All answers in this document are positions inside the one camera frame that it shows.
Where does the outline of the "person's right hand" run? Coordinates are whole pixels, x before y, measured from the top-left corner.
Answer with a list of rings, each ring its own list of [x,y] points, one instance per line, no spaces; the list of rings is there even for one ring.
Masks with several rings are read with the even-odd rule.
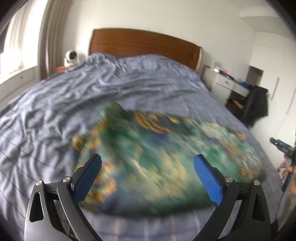
[[[286,176],[290,173],[295,175],[295,166],[288,166],[286,163],[281,163],[280,170],[281,170],[280,176],[282,181],[284,181],[286,179]],[[296,196],[295,178],[293,178],[293,180],[291,181],[290,193]]]

